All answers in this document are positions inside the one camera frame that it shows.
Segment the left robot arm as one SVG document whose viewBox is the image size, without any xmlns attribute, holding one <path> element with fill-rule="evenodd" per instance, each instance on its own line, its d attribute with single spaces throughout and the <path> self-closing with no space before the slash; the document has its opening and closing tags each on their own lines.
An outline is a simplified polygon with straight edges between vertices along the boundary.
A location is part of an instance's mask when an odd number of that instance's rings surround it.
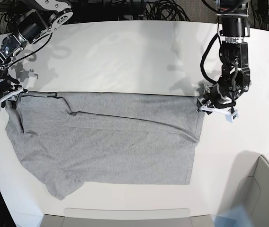
<svg viewBox="0 0 269 227">
<path fill-rule="evenodd" d="M 207 114 L 217 112 L 234 117 L 236 100 L 248 92 L 251 85 L 248 44 L 244 40 L 250 36 L 249 1 L 216 0 L 214 8 L 206 1 L 203 4 L 216 13 L 217 33 L 208 44 L 200 62 L 202 76 L 211 85 L 205 86 L 203 94 L 197 98 L 197 111 Z M 224 37 L 219 48 L 222 74 L 218 80 L 214 80 L 207 75 L 204 64 L 214 42 L 220 37 Z"/>
</svg>

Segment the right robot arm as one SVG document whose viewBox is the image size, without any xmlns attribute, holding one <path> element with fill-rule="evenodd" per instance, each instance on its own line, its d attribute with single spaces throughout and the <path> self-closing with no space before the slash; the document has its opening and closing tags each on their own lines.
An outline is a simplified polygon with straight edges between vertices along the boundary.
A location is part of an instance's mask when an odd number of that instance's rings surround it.
<svg viewBox="0 0 269 227">
<path fill-rule="evenodd" d="M 16 57 L 28 44 L 51 35 L 73 15 L 68 0 L 24 0 L 22 3 L 29 10 L 17 19 L 16 29 L 0 45 L 0 110 L 6 101 L 16 103 L 19 95 L 27 92 L 9 74 L 10 67 L 19 61 Z"/>
</svg>

